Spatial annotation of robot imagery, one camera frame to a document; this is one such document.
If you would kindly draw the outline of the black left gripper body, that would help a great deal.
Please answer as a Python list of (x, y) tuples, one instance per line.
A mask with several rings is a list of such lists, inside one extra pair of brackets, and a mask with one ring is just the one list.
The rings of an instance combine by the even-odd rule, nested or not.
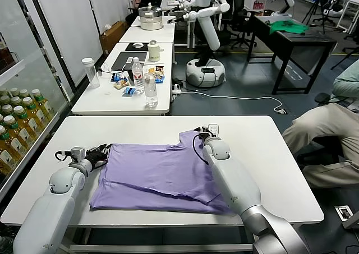
[(99, 159), (99, 154), (100, 154), (100, 152), (94, 151), (94, 149), (88, 150), (86, 152), (85, 159), (91, 163), (92, 167), (96, 167), (96, 164), (98, 163), (98, 159)]

